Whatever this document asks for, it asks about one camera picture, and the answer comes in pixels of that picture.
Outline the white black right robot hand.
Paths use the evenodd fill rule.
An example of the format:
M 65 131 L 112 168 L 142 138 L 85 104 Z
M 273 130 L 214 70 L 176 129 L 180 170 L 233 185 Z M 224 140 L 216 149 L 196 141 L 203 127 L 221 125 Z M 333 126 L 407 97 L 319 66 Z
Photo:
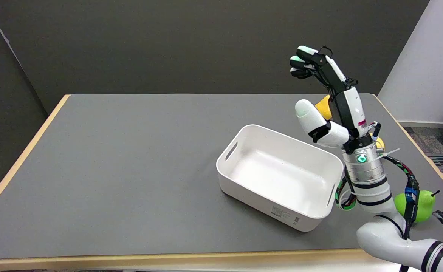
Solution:
M 348 154 L 373 143 L 356 79 L 347 78 L 331 56 L 304 45 L 297 48 L 289 63 L 292 76 L 298 79 L 313 76 L 328 91 L 329 119 L 308 100 L 295 104 L 299 123 L 313 143 L 342 148 Z

